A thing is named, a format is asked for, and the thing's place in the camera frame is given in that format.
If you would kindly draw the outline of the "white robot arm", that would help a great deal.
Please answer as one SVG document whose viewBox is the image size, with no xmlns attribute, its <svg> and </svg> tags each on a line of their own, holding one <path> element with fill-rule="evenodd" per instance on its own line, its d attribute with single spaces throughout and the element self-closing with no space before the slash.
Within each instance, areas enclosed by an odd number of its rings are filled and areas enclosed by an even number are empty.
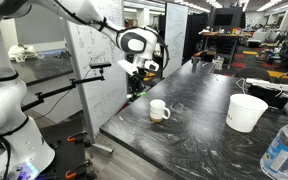
<svg viewBox="0 0 288 180">
<path fill-rule="evenodd" d="M 147 27 L 117 26 L 96 8 L 96 0 L 0 0 L 0 22 L 22 17 L 39 5 L 59 17 L 96 29 L 114 45 L 134 56 L 133 62 L 118 64 L 136 76 L 140 69 L 158 71 L 153 61 L 157 45 L 166 43 Z M 27 86 L 13 68 L 0 31 L 0 142 L 5 151 L 0 155 L 0 180 L 35 180 L 54 160 L 55 151 L 44 140 L 35 120 L 24 113 L 21 103 Z"/>
</svg>

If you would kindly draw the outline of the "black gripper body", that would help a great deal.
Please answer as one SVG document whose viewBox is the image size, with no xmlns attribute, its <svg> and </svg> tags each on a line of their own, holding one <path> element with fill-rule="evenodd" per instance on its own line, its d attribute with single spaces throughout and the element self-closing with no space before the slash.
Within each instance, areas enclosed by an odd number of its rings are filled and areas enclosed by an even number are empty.
<svg viewBox="0 0 288 180">
<path fill-rule="evenodd" d="M 136 94 L 142 92 L 146 86 L 143 84 L 141 78 L 136 76 L 129 77 L 129 91 L 131 94 Z"/>
</svg>

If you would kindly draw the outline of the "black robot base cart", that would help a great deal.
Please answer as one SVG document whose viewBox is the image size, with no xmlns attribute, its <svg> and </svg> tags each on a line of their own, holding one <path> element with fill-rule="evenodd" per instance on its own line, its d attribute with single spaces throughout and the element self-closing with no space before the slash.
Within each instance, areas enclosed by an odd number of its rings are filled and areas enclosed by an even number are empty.
<svg viewBox="0 0 288 180">
<path fill-rule="evenodd" d="M 92 161 L 85 156 L 89 147 L 87 132 L 80 120 L 70 120 L 41 128 L 48 145 L 55 151 L 52 163 L 35 180 L 96 180 Z"/>
</svg>

